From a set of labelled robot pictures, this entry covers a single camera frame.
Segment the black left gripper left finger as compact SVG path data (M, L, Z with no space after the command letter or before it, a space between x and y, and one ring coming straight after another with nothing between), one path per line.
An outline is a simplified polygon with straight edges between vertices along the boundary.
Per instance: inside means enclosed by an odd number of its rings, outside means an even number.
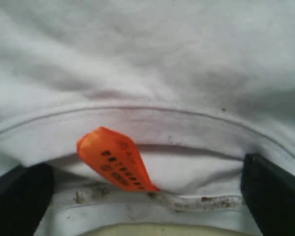
M54 194L48 164L19 165L0 177L0 236L32 236Z

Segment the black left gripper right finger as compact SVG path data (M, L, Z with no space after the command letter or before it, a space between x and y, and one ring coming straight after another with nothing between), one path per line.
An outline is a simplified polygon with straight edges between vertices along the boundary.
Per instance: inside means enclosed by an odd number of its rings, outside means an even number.
M264 236L295 236L295 176L259 154L245 156L240 190Z

